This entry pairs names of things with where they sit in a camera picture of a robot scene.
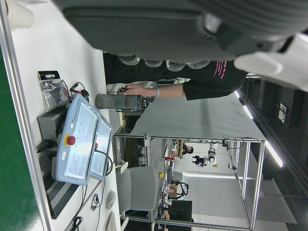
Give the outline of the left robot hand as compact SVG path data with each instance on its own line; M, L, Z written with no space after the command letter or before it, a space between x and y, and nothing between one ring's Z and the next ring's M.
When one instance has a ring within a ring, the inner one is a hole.
M55 0L94 48L153 66L233 60L267 80L308 89L305 0Z

